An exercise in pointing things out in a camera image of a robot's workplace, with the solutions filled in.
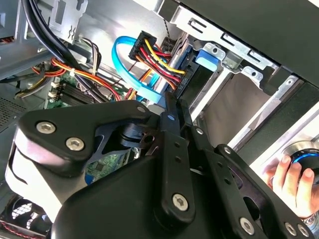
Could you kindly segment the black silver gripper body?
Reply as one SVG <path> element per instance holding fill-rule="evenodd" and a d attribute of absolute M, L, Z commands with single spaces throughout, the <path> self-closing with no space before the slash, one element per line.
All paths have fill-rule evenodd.
<path fill-rule="evenodd" d="M 187 173 L 191 185 L 185 198 L 188 208 L 178 209 L 176 188 L 168 186 L 154 156 L 122 167 L 54 206 L 53 195 L 30 186 L 27 198 L 40 205 L 53 221 L 53 239 L 222 239 L 220 216 L 212 183 L 201 167 Z"/>

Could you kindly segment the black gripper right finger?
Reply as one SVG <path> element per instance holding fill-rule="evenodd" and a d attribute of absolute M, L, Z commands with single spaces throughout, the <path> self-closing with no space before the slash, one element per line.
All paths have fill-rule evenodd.
<path fill-rule="evenodd" d="M 201 167 L 211 181 L 214 216 L 224 239 L 312 239 L 311 230 L 225 144 L 212 147 L 202 129 L 193 125 L 186 101 L 177 102 L 181 133 L 189 141 L 192 167 Z"/>

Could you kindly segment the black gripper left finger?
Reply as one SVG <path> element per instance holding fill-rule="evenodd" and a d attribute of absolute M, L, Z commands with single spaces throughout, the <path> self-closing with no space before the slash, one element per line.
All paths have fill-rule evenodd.
<path fill-rule="evenodd" d="M 134 100 L 26 113 L 9 155 L 9 187 L 55 221 L 66 200 L 85 187 L 88 164 L 139 148 L 158 164 L 156 210 L 189 223 L 194 197 L 180 125 L 188 109 L 171 93 L 165 105 L 160 115 Z"/>

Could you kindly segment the person's bare hand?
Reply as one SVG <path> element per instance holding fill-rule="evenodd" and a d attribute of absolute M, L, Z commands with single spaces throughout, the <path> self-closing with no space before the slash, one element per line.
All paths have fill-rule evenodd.
<path fill-rule="evenodd" d="M 307 219 L 319 210 L 315 173 L 310 168 L 302 171 L 300 163 L 292 163 L 289 156 L 265 171 L 262 179 L 299 218 Z"/>

